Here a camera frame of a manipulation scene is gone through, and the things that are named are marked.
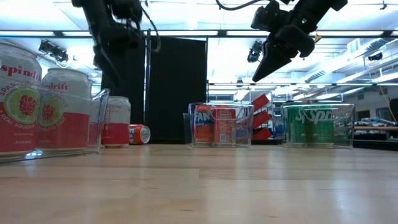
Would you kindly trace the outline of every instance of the wooden table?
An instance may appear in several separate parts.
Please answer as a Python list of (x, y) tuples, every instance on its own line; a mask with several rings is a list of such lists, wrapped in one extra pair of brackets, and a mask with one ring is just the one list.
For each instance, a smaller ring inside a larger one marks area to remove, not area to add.
[(0, 165), (0, 223), (397, 223), (398, 153), (152, 145)]

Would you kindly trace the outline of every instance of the fallen soda can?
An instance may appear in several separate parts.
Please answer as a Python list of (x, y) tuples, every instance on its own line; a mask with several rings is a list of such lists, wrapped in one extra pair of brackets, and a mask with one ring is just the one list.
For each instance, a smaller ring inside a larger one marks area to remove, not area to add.
[(130, 124), (130, 144), (147, 144), (150, 140), (150, 129), (142, 124)]

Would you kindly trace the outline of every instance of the sprite can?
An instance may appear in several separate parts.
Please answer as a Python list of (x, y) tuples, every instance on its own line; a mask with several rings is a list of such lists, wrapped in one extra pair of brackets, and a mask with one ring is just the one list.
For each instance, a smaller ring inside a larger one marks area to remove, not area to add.
[(335, 130), (329, 105), (284, 106), (286, 141), (293, 144), (333, 144)]

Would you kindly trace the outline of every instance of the transparent container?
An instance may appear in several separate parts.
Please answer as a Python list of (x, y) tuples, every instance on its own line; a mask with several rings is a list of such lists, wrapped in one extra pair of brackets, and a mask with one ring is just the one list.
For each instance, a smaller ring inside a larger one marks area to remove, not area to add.
[(352, 148), (355, 105), (286, 103), (282, 106), (286, 147)]
[(191, 103), (192, 147), (251, 147), (252, 105)]
[[(108, 89), (82, 98), (25, 80), (0, 77), (0, 82), (7, 83), (0, 126), (12, 133), (0, 140), (0, 162), (100, 152)], [(72, 105), (84, 113), (69, 113)]]

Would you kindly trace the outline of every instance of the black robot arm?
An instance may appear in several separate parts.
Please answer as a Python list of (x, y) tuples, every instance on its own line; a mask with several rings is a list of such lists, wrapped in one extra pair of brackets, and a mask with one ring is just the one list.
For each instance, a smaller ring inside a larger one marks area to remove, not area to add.
[(127, 76), (126, 52), (142, 42), (140, 0), (73, 0), (72, 4), (84, 10), (95, 43), (94, 63), (118, 85)]
[[(283, 0), (288, 4), (294, 0)], [(275, 0), (264, 8), (260, 7), (251, 27), (270, 32), (263, 45), (264, 56), (253, 81), (258, 82), (272, 72), (287, 65), (300, 52), (308, 57), (315, 48), (309, 33), (316, 31), (317, 24), (330, 8), (339, 11), (347, 0), (299, 0), (293, 10), (283, 11)]]

